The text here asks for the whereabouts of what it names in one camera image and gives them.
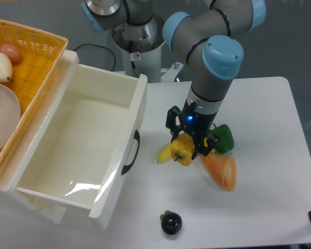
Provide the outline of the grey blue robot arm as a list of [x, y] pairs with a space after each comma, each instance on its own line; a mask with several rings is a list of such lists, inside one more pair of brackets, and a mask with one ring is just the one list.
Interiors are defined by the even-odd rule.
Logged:
[[192, 138], [192, 158], [206, 156], [220, 142], [210, 127], [237, 76], [244, 50], [235, 35], [249, 32], [266, 17], [264, 1], [207, 1], [209, 9], [193, 17], [176, 12], [163, 20], [151, 1], [84, 1], [82, 10], [98, 33], [111, 31], [125, 73], [161, 79], [161, 48], [167, 44], [194, 72], [183, 108], [172, 107], [166, 127], [173, 139]]

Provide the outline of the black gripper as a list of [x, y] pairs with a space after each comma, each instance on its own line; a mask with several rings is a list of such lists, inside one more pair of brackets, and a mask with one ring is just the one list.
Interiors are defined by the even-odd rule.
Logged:
[[200, 114], [197, 107], [194, 111], [190, 110], [190, 105], [185, 102], [182, 112], [177, 106], [173, 106], [167, 112], [165, 126], [170, 130], [172, 135], [171, 142], [173, 142], [183, 130], [192, 136], [194, 151], [191, 159], [194, 160], [197, 155], [207, 156], [220, 142], [220, 137], [217, 135], [208, 136], [208, 131], [212, 125], [217, 113], [206, 115]]

